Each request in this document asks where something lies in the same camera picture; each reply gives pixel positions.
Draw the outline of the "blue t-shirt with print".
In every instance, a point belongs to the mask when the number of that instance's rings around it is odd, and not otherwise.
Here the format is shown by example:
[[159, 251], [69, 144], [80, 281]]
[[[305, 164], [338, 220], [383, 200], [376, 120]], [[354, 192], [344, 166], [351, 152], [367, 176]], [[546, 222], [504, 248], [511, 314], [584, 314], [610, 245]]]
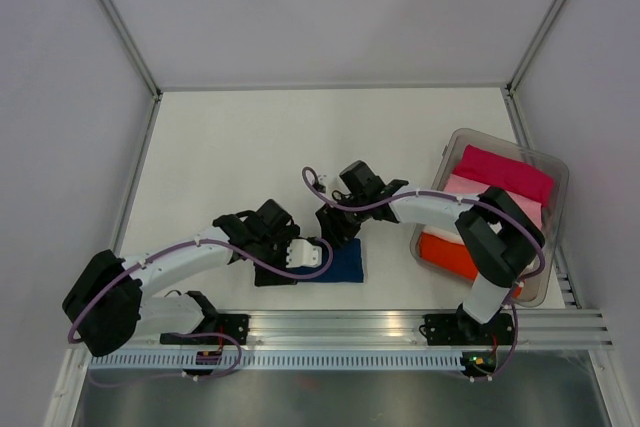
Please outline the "blue t-shirt with print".
[[330, 268], [314, 278], [299, 281], [307, 283], [354, 283], [364, 282], [364, 268], [362, 260], [361, 241], [352, 239], [341, 249], [334, 249], [333, 262]]

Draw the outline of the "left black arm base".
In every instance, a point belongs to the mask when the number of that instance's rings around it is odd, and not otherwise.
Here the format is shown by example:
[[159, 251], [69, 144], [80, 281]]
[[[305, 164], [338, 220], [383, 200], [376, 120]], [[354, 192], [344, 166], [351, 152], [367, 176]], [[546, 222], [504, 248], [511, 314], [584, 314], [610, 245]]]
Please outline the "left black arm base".
[[186, 334], [162, 333], [162, 345], [213, 345], [216, 348], [231, 344], [232, 338], [240, 345], [246, 344], [251, 317], [247, 314], [222, 313], [205, 317]]

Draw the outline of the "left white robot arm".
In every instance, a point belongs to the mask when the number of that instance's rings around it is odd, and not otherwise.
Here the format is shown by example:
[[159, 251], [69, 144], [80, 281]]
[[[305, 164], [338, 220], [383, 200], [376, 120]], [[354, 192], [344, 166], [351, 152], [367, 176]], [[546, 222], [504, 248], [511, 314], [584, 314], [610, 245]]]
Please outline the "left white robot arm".
[[277, 202], [256, 211], [222, 215], [211, 226], [168, 247], [129, 257], [107, 249], [95, 254], [65, 297], [71, 322], [67, 339], [95, 357], [111, 354], [135, 338], [166, 344], [206, 343], [219, 330], [219, 313], [191, 290], [173, 297], [162, 291], [209, 269], [239, 260], [286, 269], [290, 243], [300, 228]]

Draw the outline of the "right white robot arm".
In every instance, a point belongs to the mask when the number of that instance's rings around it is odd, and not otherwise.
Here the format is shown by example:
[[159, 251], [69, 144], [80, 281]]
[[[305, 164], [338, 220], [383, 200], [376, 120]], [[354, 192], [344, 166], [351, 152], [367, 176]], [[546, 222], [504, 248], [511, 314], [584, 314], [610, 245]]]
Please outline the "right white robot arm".
[[368, 220], [415, 224], [457, 234], [477, 269], [471, 290], [456, 311], [459, 335], [478, 342], [512, 296], [525, 269], [534, 260], [543, 266], [545, 238], [540, 229], [498, 187], [480, 194], [450, 194], [418, 188], [403, 179], [385, 182], [358, 160], [340, 174], [345, 193], [332, 197], [318, 174], [302, 169], [305, 185], [323, 206], [316, 211], [321, 237], [341, 249]]

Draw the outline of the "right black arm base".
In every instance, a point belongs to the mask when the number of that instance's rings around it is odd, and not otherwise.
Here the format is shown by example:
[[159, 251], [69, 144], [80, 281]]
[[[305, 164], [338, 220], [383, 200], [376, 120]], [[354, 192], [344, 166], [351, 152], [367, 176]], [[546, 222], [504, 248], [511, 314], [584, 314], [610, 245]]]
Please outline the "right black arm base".
[[498, 313], [484, 324], [464, 311], [426, 314], [421, 330], [430, 346], [493, 347], [510, 345], [515, 339], [513, 318], [507, 313]]

